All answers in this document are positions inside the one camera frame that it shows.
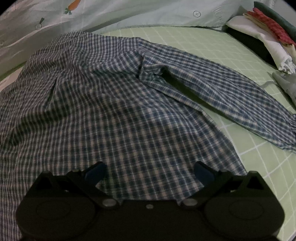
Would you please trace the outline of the dark teal folded garment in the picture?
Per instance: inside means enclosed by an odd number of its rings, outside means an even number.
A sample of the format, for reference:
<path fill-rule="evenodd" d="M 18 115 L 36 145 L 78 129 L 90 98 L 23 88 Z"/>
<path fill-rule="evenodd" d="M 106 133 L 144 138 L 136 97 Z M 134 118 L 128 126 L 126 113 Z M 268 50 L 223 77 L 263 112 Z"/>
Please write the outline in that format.
<path fill-rule="evenodd" d="M 292 1 L 254 1 L 255 8 L 260 9 L 286 28 L 295 29 L 295 4 Z"/>

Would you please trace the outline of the white folded garment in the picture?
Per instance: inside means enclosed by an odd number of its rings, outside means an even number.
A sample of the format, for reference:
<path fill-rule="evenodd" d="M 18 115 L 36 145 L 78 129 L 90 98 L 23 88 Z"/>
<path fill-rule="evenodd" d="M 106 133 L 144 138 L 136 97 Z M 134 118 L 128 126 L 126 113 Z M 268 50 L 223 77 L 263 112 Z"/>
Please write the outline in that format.
<path fill-rule="evenodd" d="M 278 70 L 288 74 L 295 73 L 295 64 L 292 61 L 292 57 L 271 33 L 260 28 L 245 16 L 235 16 L 226 25 L 233 30 L 260 40 L 271 55 Z"/>

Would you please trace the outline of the grey folded garment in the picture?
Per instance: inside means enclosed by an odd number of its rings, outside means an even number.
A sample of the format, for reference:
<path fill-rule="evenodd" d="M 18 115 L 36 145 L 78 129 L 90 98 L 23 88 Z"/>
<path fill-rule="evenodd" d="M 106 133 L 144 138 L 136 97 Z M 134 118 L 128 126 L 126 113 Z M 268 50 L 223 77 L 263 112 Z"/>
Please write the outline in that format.
<path fill-rule="evenodd" d="M 295 74 L 285 74 L 274 72 L 272 77 L 277 84 L 285 91 L 285 93 L 291 98 L 295 105 L 295 92 L 296 92 L 296 76 Z"/>

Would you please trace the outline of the light blue carrot-print quilt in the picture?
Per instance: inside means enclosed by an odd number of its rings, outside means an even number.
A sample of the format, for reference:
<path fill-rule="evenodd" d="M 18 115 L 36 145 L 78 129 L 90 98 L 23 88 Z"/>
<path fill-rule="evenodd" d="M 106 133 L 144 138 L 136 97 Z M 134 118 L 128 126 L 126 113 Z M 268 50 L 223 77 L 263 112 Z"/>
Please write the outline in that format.
<path fill-rule="evenodd" d="M 142 26 L 220 27 L 240 1 L 16 1 L 1 15 L 1 74 L 61 34 Z"/>

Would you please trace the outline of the cream folded garment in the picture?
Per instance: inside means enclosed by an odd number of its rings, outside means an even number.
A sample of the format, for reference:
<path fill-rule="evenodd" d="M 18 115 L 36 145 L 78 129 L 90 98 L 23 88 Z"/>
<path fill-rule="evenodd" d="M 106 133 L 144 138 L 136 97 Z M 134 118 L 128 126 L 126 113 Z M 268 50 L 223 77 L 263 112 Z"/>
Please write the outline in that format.
<path fill-rule="evenodd" d="M 288 54 L 290 54 L 290 56 L 292 57 L 293 63 L 295 63 L 295 45 L 285 45 L 283 43 L 281 43 L 281 45 L 283 46 L 283 48 L 288 52 Z"/>

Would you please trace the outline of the red patterned folded garment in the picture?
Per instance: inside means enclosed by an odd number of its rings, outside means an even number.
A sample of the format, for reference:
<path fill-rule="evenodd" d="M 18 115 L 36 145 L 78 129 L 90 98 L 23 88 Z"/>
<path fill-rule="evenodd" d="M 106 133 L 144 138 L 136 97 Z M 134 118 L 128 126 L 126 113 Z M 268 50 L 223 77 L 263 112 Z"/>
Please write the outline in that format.
<path fill-rule="evenodd" d="M 258 8 L 253 8 L 253 11 L 248 11 L 244 15 L 254 21 L 259 27 L 270 32 L 281 43 L 285 45 L 295 45 L 295 41 L 291 35 L 280 24 L 266 16 Z"/>

